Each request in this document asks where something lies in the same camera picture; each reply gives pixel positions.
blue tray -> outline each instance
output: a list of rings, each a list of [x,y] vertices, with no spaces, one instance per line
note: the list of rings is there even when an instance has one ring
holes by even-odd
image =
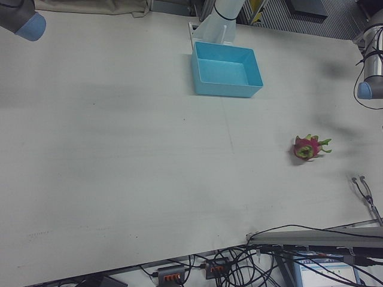
[[[252,49],[196,42],[191,59],[197,94],[251,97],[263,87]]]

white table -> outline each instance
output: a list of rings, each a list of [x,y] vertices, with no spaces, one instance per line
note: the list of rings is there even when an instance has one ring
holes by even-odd
[[[0,286],[370,219],[359,173],[383,205],[383,116],[352,98],[351,41],[239,26],[265,87],[208,97],[190,19],[42,14],[38,42],[0,30]],[[334,151],[298,165],[288,150],[307,133]]]

